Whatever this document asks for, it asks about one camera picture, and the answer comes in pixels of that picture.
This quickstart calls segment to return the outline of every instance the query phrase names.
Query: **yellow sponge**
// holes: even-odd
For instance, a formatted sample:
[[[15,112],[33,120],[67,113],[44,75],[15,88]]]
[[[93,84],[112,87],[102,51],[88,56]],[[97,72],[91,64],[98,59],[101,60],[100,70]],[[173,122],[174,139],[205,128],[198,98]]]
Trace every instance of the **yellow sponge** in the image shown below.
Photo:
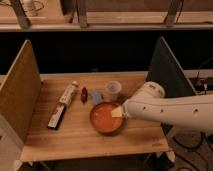
[[[122,113],[123,113],[123,111],[122,111],[121,106],[119,106],[111,111],[112,117],[122,117],[123,116]]]

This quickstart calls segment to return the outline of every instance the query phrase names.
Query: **cardboard divider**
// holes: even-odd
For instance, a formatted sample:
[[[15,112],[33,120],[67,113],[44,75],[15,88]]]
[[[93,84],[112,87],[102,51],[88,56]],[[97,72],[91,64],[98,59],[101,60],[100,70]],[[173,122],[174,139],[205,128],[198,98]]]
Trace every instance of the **cardboard divider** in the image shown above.
[[[0,87],[0,126],[21,148],[41,88],[35,55],[26,40]]]

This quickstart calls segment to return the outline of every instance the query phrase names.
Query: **white label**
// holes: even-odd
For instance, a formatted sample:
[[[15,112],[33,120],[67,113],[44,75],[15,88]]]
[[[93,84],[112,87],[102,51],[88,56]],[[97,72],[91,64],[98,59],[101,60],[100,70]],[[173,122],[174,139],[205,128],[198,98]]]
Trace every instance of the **white label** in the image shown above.
[[[51,127],[51,128],[55,128],[60,117],[61,117],[61,114],[63,113],[63,110],[64,110],[64,106],[63,105],[58,105],[48,123],[48,127]]]

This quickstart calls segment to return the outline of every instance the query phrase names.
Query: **wooden table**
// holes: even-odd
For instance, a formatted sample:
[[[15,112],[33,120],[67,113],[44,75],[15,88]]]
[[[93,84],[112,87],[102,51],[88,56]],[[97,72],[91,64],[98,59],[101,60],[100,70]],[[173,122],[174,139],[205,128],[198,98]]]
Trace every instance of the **wooden table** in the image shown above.
[[[48,130],[47,124],[57,101],[66,86],[73,80],[79,88],[70,107],[64,114],[59,130]],[[168,144],[159,123],[143,120],[126,120],[121,130],[114,135],[102,135],[94,130],[89,121],[93,107],[92,99],[80,101],[82,87],[89,92],[99,90],[106,97],[104,85],[117,80],[123,88],[119,103],[122,103],[144,83],[140,73],[73,75],[45,79],[28,136],[21,154],[21,161],[48,161],[115,155],[141,154],[168,150]]]

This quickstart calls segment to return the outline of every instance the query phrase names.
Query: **wooden panel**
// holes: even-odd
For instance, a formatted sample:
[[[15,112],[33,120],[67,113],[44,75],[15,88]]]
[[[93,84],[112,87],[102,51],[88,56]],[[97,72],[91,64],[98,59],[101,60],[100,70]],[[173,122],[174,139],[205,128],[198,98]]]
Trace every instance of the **wooden panel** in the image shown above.
[[[11,138],[16,139],[16,133],[21,141],[25,141],[40,86],[35,56],[27,40],[0,87],[1,126]]]
[[[77,95],[66,111],[59,130],[48,130],[47,124],[57,101],[73,80],[80,85]],[[83,104],[80,101],[81,89],[85,86],[89,92],[99,90],[106,98],[104,85],[109,80],[121,82],[123,89],[118,103],[122,103],[144,83],[144,76],[136,73],[97,74],[44,80],[21,160],[45,161],[168,150],[159,123],[127,120],[120,131],[111,136],[104,136],[93,129],[89,122],[92,100],[89,96]]]

